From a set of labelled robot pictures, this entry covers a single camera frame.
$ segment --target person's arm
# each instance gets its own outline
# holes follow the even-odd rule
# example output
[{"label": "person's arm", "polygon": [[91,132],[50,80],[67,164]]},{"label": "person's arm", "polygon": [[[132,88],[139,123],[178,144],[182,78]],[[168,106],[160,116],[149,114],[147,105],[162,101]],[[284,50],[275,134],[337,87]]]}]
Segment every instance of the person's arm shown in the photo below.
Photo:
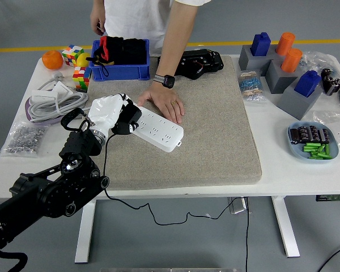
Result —
[{"label": "person's arm", "polygon": [[[197,11],[197,6],[174,1],[156,74],[174,76],[192,34]],[[182,122],[182,116],[185,114],[184,105],[173,89],[166,88],[159,82],[153,82],[139,97],[138,105],[142,106],[145,100],[152,100],[166,119],[175,123]]]},{"label": "person's arm", "polygon": [[93,0],[93,8],[90,15],[92,30],[102,36],[104,33],[104,22],[106,21],[104,0]]}]

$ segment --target power cord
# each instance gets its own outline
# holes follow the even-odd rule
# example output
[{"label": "power cord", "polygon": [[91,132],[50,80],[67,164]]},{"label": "power cord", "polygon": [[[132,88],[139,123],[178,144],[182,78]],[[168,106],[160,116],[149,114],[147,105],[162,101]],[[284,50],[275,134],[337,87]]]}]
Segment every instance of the power cord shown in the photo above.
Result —
[{"label": "power cord", "polygon": [[325,262],[324,262],[324,264],[320,267],[320,269],[318,269],[318,271],[317,272],[320,272],[321,271],[321,269],[323,269],[324,268],[324,266],[336,255],[336,254],[338,254],[340,252],[340,249],[338,250],[338,251],[336,251],[334,254],[332,254],[331,255],[331,257],[330,258],[328,258]]},{"label": "power cord", "polygon": [[[105,145],[105,157],[104,157],[104,166],[103,166],[103,175],[105,176],[105,173],[106,173],[106,163],[107,163],[107,151],[108,151],[108,143],[109,143],[109,140],[114,137],[116,134],[113,134],[111,135],[107,141],[106,141],[106,145]],[[195,217],[195,218],[207,218],[207,219],[212,219],[212,220],[217,220],[219,219],[222,214],[225,212],[226,209],[228,209],[234,200],[236,199],[239,199],[239,198],[242,198],[242,197],[235,197],[229,204],[227,207],[225,207],[223,209],[223,211],[217,216],[217,217],[210,217],[210,216],[205,216],[205,215],[193,215],[191,214],[190,211],[188,211],[188,213],[186,214],[186,218],[184,221],[182,222],[174,222],[174,223],[167,223],[167,224],[161,224],[159,222],[156,221],[156,218],[155,218],[155,214],[152,212],[151,210],[151,207],[150,207],[150,204],[147,202],[146,204],[142,205],[142,206],[139,206],[139,207],[134,207],[128,203],[126,203],[125,201],[121,200],[121,199],[118,199],[118,198],[114,198],[114,197],[111,197],[108,193],[107,193],[107,190],[104,189],[104,192],[106,194],[106,196],[111,199],[111,200],[114,200],[114,201],[119,201],[123,204],[125,204],[127,207],[133,209],[133,210],[139,210],[141,208],[144,208],[144,207],[148,207],[148,210],[150,211],[151,215],[152,215],[152,218],[154,219],[154,222],[159,225],[159,226],[170,226],[170,225],[180,225],[180,224],[184,224],[186,221],[188,221],[188,218],[189,218],[189,215],[192,216],[192,217]],[[246,203],[246,209],[247,209],[247,228],[246,228],[246,237],[245,237],[245,245],[246,245],[246,257],[245,257],[245,272],[248,272],[248,229],[249,229],[249,207],[248,207],[248,197],[244,197],[245,199],[245,203]]]},{"label": "power cord", "polygon": [[[52,75],[52,78],[45,82],[38,90],[43,89],[51,82],[59,82],[64,79],[61,72],[56,72]],[[59,116],[66,115],[74,108],[81,108],[84,111],[89,110],[85,108],[88,100],[88,95],[82,92],[76,92],[68,94],[61,99],[54,99],[51,101],[41,101],[34,103],[31,98],[29,100],[30,107],[28,108],[28,114],[31,117],[31,122],[40,123],[48,120],[58,118]]]},{"label": "power cord", "polygon": [[53,74],[52,79],[50,79],[50,80],[48,80],[47,82],[45,82],[42,86],[40,86],[40,87],[38,88],[38,90],[43,89],[43,88],[44,88],[46,85],[48,85],[50,82],[53,82],[53,81],[58,82],[58,81],[62,81],[63,79],[64,79],[63,74],[62,74],[61,72],[56,72],[56,73]]}]

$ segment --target smartwatch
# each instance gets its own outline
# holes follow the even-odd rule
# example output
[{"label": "smartwatch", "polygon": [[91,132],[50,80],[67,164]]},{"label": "smartwatch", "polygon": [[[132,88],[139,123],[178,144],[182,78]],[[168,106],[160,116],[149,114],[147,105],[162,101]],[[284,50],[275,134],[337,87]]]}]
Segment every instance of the smartwatch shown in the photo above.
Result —
[{"label": "smartwatch", "polygon": [[171,89],[174,87],[175,78],[171,75],[161,76],[155,75],[154,81],[162,83],[164,87]]}]

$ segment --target small package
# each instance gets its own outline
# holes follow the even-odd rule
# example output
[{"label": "small package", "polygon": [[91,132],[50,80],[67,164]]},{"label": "small package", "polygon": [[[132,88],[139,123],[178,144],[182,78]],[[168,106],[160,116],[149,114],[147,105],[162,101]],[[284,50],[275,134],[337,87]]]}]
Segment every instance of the small package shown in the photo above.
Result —
[{"label": "small package", "polygon": [[246,101],[263,101],[262,83],[257,71],[241,71],[238,76],[239,89]]},{"label": "small package", "polygon": [[47,126],[34,126],[23,121],[14,123],[0,156],[37,157],[47,129]]}]

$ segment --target person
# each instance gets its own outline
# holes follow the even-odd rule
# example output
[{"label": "person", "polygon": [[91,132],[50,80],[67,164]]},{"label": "person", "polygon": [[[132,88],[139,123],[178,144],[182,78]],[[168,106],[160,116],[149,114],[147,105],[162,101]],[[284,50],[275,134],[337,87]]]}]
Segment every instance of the person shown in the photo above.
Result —
[{"label": "person", "polygon": [[[174,76],[192,34],[199,6],[211,0],[93,0],[92,30],[98,35],[149,39],[151,56],[161,53],[157,75]],[[153,81],[138,98],[152,101],[174,123],[182,123],[184,103],[176,91]]]}]

